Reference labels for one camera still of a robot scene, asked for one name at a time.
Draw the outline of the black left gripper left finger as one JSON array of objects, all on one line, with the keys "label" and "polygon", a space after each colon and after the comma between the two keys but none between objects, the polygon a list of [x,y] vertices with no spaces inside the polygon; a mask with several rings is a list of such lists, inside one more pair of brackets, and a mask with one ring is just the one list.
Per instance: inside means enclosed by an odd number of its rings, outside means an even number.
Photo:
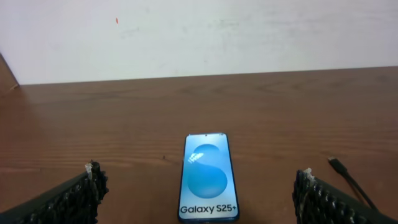
[{"label": "black left gripper left finger", "polygon": [[96,224],[98,205],[109,192],[99,162],[85,164],[80,175],[36,198],[1,213],[1,223]]}]

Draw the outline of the blue Galaxy smartphone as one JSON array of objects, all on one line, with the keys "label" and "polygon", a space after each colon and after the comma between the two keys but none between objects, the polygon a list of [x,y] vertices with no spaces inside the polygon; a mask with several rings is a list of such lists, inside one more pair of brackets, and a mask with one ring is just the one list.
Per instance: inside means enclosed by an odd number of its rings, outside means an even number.
[{"label": "blue Galaxy smartphone", "polygon": [[185,138],[177,218],[182,223],[235,222],[240,217],[228,136]]}]

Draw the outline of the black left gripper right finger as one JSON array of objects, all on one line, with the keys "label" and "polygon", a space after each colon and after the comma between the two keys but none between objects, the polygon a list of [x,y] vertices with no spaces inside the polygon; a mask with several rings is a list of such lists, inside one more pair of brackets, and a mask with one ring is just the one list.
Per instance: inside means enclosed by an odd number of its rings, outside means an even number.
[{"label": "black left gripper right finger", "polygon": [[397,224],[334,186],[298,170],[292,199],[298,224]]}]

